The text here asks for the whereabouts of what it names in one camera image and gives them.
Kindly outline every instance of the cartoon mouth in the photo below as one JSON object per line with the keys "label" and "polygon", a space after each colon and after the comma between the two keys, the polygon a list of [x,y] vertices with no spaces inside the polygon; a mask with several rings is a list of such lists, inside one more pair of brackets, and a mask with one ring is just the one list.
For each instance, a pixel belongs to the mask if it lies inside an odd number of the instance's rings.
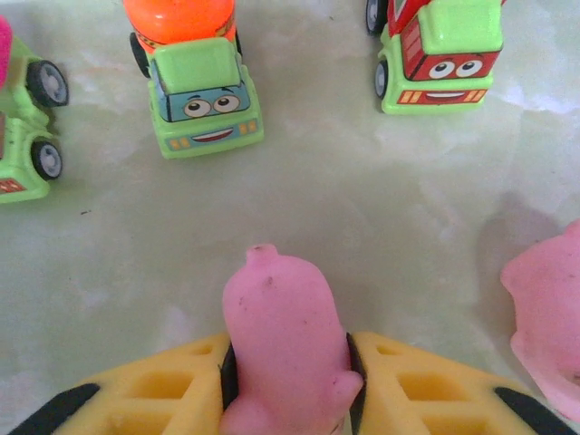
{"label": "cartoon mouth", "polygon": [[435,102],[453,102],[465,95],[465,92],[429,92],[425,96]]}
{"label": "cartoon mouth", "polygon": [[232,134],[233,131],[234,129],[226,129],[222,131],[216,131],[214,133],[202,134],[201,136],[196,136],[195,138],[192,137],[191,139],[193,139],[195,142],[211,142],[213,140],[224,139]]}

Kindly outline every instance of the cartoon eye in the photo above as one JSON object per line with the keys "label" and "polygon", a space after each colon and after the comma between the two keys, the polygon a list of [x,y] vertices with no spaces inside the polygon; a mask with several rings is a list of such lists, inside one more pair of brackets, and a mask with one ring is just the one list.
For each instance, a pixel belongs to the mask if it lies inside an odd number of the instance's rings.
{"label": "cartoon eye", "polygon": [[235,95],[222,95],[214,102],[214,109],[220,113],[228,113],[239,107],[239,98]]}
{"label": "cartoon eye", "polygon": [[455,63],[451,61],[441,62],[431,68],[429,71],[429,77],[431,79],[442,79],[450,75],[455,69]]}
{"label": "cartoon eye", "polygon": [[456,74],[458,77],[470,77],[471,75],[477,73],[482,66],[482,61],[465,62],[457,69]]}
{"label": "cartoon eye", "polygon": [[211,111],[211,104],[205,100],[191,100],[185,105],[183,111],[191,118],[201,118]]}

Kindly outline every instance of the orange mixer drum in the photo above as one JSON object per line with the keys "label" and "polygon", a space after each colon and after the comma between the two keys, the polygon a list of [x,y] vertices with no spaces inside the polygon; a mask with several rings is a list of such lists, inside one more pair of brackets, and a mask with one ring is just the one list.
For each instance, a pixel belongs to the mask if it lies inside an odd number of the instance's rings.
{"label": "orange mixer drum", "polygon": [[148,53],[160,45],[236,38],[235,0],[123,0],[123,4]]}

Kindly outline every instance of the pink rubber toy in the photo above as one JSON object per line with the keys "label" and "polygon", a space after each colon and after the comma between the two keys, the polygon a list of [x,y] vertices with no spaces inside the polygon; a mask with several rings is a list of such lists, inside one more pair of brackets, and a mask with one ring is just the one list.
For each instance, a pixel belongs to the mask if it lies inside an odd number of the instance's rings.
{"label": "pink rubber toy", "polygon": [[580,421],[580,219],[509,262],[501,282],[516,306],[514,354],[554,407]]}
{"label": "pink rubber toy", "polygon": [[10,50],[12,49],[12,27],[3,15],[0,15],[0,89],[6,82]]}
{"label": "pink rubber toy", "polygon": [[346,332],[320,270],[272,245],[253,246],[226,285],[223,309],[239,395],[221,433],[341,433],[363,379],[350,370]]}

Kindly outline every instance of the blue windshield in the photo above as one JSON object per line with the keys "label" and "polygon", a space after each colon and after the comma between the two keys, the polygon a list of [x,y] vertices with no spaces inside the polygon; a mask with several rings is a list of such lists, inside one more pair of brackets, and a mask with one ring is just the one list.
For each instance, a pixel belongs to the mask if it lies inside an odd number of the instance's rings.
{"label": "blue windshield", "polygon": [[244,111],[250,106],[246,84],[174,93],[169,96],[170,121],[185,121],[207,116]]}

